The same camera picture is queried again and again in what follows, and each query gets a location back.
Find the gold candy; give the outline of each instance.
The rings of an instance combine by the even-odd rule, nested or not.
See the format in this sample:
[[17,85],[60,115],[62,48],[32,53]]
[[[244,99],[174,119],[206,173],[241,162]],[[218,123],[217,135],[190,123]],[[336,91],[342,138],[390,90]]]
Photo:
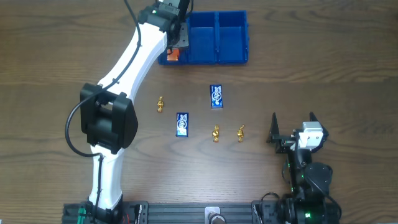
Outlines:
[[218,142],[218,136],[220,135],[219,132],[220,128],[218,127],[218,124],[216,124],[216,126],[214,127],[214,131],[213,131],[213,137],[214,137],[214,142]]
[[238,142],[243,142],[243,128],[244,128],[244,125],[242,125],[241,126],[241,128],[239,128],[239,130],[238,130]]
[[157,102],[157,106],[159,107],[157,109],[157,112],[161,113],[163,111],[163,106],[164,106],[163,96],[159,97],[159,101]]

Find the orange object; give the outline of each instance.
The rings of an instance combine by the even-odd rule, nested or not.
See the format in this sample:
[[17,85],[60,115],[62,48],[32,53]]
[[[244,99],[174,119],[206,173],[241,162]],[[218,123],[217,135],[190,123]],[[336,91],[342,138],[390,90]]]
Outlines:
[[173,49],[173,52],[170,49],[167,50],[167,60],[168,61],[178,61],[180,57],[180,49]]

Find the blue plastic bin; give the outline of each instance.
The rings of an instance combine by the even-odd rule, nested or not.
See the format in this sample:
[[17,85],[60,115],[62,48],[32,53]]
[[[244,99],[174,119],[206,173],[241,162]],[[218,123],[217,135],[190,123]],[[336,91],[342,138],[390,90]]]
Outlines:
[[161,65],[238,64],[249,55],[246,11],[193,12],[187,19],[189,48],[178,61],[168,61],[167,51],[158,61]]

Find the wooden table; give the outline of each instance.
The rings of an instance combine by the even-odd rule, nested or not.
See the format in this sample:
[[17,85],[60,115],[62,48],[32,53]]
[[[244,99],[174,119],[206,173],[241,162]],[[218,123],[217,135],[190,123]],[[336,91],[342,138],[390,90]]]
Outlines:
[[[134,12],[150,3],[133,1]],[[134,102],[124,198],[251,202],[288,193],[285,156],[266,144],[271,115],[290,134],[314,111],[330,138],[313,159],[334,170],[341,223],[398,222],[396,1],[195,1],[196,11],[240,9],[250,25],[247,65],[152,66]],[[88,196],[93,168],[68,148],[65,120],[82,85],[116,63],[134,23],[122,0],[6,0],[0,18],[0,219],[60,223],[64,203]],[[212,83],[223,84],[223,110],[210,110]],[[189,138],[175,137],[179,111],[190,113]],[[72,140],[89,152],[79,122]]]

